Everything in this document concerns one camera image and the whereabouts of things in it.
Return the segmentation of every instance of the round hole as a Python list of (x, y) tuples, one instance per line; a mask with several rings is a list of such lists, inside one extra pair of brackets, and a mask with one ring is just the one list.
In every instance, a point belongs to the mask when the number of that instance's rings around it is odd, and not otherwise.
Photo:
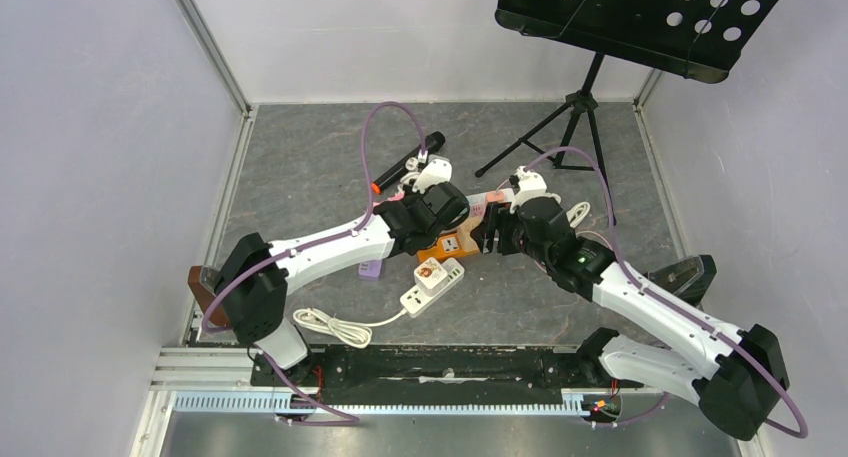
[(695, 24), (695, 32), (699, 34), (706, 34), (713, 28), (713, 24), (707, 22), (706, 20), (699, 20), (698, 23)]
[(742, 15), (754, 15), (760, 11), (760, 3), (756, 0), (749, 0), (742, 4)]
[(665, 23), (672, 27), (677, 27), (681, 22), (683, 22), (683, 14), (680, 12), (672, 12), (665, 18)]
[(710, 5), (717, 9), (719, 7), (724, 7), (725, 5), (727, 5), (728, 1), (729, 0), (710, 0)]
[(739, 27), (731, 27), (724, 31), (724, 40), (728, 42), (733, 42), (739, 37), (742, 37), (742, 31), (739, 29)]

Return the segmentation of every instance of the white power strip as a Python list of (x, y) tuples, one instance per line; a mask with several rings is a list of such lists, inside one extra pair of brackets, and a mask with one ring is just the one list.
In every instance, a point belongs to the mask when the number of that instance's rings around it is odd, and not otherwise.
[(465, 269), (456, 259), (451, 258), (440, 264), (431, 257), (415, 268), (417, 283), (401, 296), (400, 305), (410, 317), (418, 317), (463, 277)]

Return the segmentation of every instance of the gray floor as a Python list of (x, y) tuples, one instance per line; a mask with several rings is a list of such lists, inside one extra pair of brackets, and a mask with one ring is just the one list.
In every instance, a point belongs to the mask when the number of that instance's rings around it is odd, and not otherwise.
[[(452, 182), (466, 194), (491, 190), (536, 154), (521, 147), (482, 179), (473, 172), (555, 109), (556, 102), (414, 104), (426, 132), (447, 137), (440, 154), (453, 164)], [(359, 133), (370, 104), (274, 105), (259, 109), (219, 255), (237, 240), (260, 232), (265, 240), (295, 238), (350, 221), (366, 202), (358, 157)], [(395, 109), (378, 115), (369, 132), (368, 159), (381, 173), (416, 143), (412, 124)], [(671, 235), (630, 104), (597, 110), (622, 247), (642, 271), (676, 260)], [(533, 140), (559, 143), (567, 114)], [(582, 119), (573, 145), (590, 150)], [(554, 171), (542, 165), (549, 190), (571, 206), (589, 201), (592, 212), (579, 230), (606, 235), (603, 197), (589, 172)], [(579, 345), (597, 327), (613, 327), (640, 340), (640, 329), (576, 295), (558, 289), (523, 256), (473, 256), (462, 261), (466, 279), (420, 317), (381, 327), (374, 343)], [(315, 281), (289, 296), (287, 313), (316, 307), (342, 319), (374, 322), (394, 315), (412, 285), (417, 259), (385, 262), (380, 282), (361, 281), (355, 268)], [(332, 342), (304, 332), (310, 342)]]
[[(624, 400), (624, 417), (630, 417), (657, 396)], [(161, 455), (175, 457), (739, 455), (733, 439), (680, 399), (645, 422), (614, 430), (592, 430), (574, 417), (432, 415), (365, 415), (357, 427), (304, 429), (275, 423), (270, 415), (177, 412), (167, 435)]]

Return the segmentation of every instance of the white plug adapter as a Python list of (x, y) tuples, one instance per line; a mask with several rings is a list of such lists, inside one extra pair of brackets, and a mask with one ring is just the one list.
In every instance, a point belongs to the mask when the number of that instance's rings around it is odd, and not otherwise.
[[(433, 261), (438, 265), (439, 272), (433, 272), (432, 262), (428, 264), (426, 268), (430, 268), (431, 272), (425, 272), (426, 276), (422, 276), (424, 284), (428, 284), (428, 287), (425, 288), (421, 282), (419, 282), (418, 271), (424, 264), (427, 264), (429, 261)], [(406, 309), (406, 312), (410, 317), (415, 318), (424, 312), (427, 307), (433, 305), (433, 302), (439, 299), (442, 295), (444, 295), (448, 290), (453, 288), (462, 278), (465, 276), (465, 269), (459, 265), (456, 259), (448, 259), (444, 261), (442, 264), (439, 264), (436, 259), (432, 257), (425, 260), (421, 265), (419, 265), (415, 269), (415, 281), (416, 285), (409, 289), (405, 294), (403, 294), (400, 298), (400, 305)], [(430, 293), (430, 289), (437, 289), (435, 292)]]

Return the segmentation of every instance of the orange object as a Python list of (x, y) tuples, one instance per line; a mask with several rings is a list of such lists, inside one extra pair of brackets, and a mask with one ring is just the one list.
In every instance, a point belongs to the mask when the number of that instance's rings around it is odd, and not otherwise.
[(462, 257), (468, 257), (469, 255), (479, 254), (480, 250), (476, 248), (465, 250), (459, 245), (459, 237), (456, 235), (456, 232), (452, 234), (445, 234), (439, 237), (439, 240), (436, 241), (436, 245), (430, 247), (429, 249), (418, 251), (418, 261), (424, 262), (425, 260), (433, 257), (439, 262), (444, 262), (451, 257), (454, 259), (460, 259)]

